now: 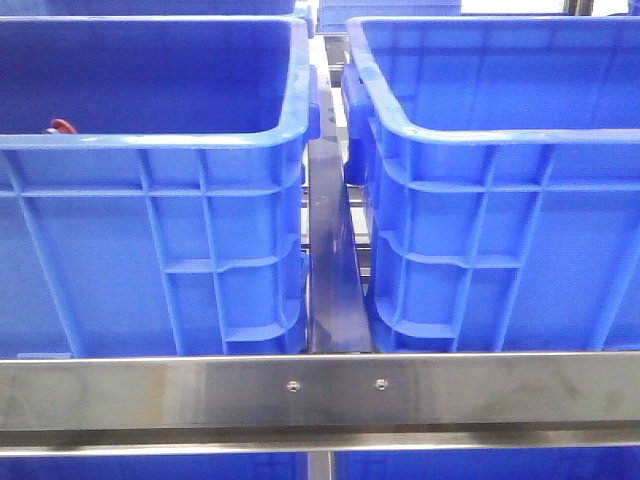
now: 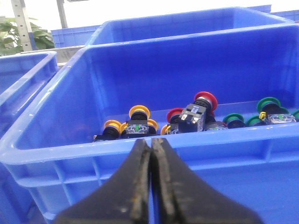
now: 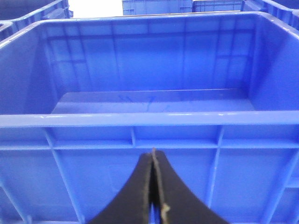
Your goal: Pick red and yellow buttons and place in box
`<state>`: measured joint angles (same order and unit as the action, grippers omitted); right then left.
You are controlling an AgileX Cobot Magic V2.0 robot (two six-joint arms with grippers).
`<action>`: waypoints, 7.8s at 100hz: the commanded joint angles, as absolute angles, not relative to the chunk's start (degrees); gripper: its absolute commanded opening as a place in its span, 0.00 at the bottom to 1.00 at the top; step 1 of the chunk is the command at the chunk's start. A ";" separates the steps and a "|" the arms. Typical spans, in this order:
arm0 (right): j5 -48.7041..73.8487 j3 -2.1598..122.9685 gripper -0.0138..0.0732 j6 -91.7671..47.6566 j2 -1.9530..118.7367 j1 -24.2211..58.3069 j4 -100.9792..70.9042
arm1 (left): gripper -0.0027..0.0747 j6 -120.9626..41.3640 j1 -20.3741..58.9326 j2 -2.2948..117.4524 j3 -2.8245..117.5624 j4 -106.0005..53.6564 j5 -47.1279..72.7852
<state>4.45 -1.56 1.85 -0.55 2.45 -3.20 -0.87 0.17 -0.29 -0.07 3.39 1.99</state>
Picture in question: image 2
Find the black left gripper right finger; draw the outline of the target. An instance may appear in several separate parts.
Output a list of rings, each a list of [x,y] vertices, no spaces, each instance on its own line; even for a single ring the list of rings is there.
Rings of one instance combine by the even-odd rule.
[[[151,171],[160,224],[262,224],[250,208],[198,177],[165,138],[151,142]]]

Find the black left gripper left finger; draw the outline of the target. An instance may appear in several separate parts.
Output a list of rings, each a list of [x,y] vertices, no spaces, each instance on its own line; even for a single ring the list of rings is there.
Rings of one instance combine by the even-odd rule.
[[[96,191],[60,212],[56,224],[147,224],[151,149],[135,141],[119,169]]]

